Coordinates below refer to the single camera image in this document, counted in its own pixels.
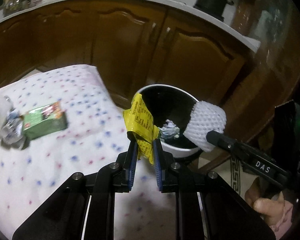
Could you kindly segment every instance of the pink sleeve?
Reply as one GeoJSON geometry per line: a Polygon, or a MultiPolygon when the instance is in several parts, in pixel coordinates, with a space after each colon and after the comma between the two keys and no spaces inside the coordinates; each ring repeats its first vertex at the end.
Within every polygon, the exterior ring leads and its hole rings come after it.
{"type": "Polygon", "coordinates": [[[282,218],[276,225],[270,226],[270,228],[274,231],[275,238],[277,240],[279,240],[291,227],[292,208],[293,205],[285,200],[282,218]]]}

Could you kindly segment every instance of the yellow wrapper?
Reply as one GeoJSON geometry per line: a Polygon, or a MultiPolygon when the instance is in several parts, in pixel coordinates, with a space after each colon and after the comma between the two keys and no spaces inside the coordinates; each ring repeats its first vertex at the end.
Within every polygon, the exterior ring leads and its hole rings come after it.
{"type": "Polygon", "coordinates": [[[159,129],[153,124],[152,114],[146,107],[141,94],[136,94],[131,103],[131,109],[123,111],[127,131],[133,132],[138,146],[138,158],[142,155],[153,164],[152,141],[158,137],[159,129]]]}

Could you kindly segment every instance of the countertop edge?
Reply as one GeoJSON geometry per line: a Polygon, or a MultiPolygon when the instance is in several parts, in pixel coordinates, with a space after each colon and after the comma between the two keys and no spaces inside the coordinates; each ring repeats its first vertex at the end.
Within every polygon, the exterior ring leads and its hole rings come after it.
{"type": "MultiPolygon", "coordinates": [[[[0,20],[0,23],[4,22],[4,21],[6,21],[6,20],[8,20],[8,19],[10,19],[14,16],[20,15],[22,13],[26,13],[26,12],[35,10],[37,8],[40,8],[42,6],[46,6],[46,5],[61,2],[61,1],[65,1],[65,0],[52,0],[52,1],[49,1],[49,2],[42,3],[42,4],[40,4],[38,6],[35,6],[35,7],[13,13],[13,14],[7,16],[7,17],[4,17],[2,20],[0,20]]],[[[251,39],[251,38],[248,38],[248,37],[245,37],[245,36],[241,35],[240,33],[238,33],[236,30],[234,30],[230,26],[226,25],[225,23],[219,21],[218,19],[214,18],[213,16],[211,16],[211,15],[205,13],[205,12],[202,12],[202,11],[200,11],[198,9],[195,9],[191,6],[188,6],[184,3],[176,2],[176,1],[173,1],[173,0],[146,0],[146,1],[160,3],[160,4],[163,4],[163,5],[167,5],[167,6],[170,6],[170,7],[173,7],[173,8],[180,9],[182,11],[191,13],[191,14],[193,14],[193,15],[201,18],[201,19],[204,19],[204,20],[214,24],[215,26],[219,27],[220,29],[226,31],[227,33],[229,33],[230,35],[235,37],[237,40],[242,42],[244,45],[246,45],[254,53],[256,53],[258,51],[258,48],[260,46],[260,41],[257,41],[257,40],[254,40],[254,39],[251,39]]]]}

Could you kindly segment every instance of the green cardboard box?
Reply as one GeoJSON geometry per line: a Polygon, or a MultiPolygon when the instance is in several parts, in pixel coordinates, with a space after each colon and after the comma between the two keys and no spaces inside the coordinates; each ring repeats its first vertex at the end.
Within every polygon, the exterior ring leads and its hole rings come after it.
{"type": "Polygon", "coordinates": [[[23,133],[30,140],[67,128],[66,114],[56,102],[23,115],[23,133]]]}

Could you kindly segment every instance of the metal screw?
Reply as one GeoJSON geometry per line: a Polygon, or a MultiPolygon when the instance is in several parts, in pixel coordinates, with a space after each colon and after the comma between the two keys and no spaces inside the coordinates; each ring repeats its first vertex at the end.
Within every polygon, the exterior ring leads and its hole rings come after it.
{"type": "Polygon", "coordinates": [[[214,171],[210,171],[208,173],[209,178],[211,179],[216,179],[218,177],[218,173],[214,172],[214,171]]]}
{"type": "Polygon", "coordinates": [[[119,163],[110,163],[109,164],[109,167],[113,170],[117,169],[120,167],[120,164],[119,163]]]}
{"type": "Polygon", "coordinates": [[[81,172],[76,172],[76,173],[72,174],[72,179],[78,180],[78,179],[81,179],[81,177],[82,177],[81,172]]]}
{"type": "Polygon", "coordinates": [[[170,167],[174,170],[177,170],[180,169],[181,165],[179,163],[171,163],[170,167]]]}

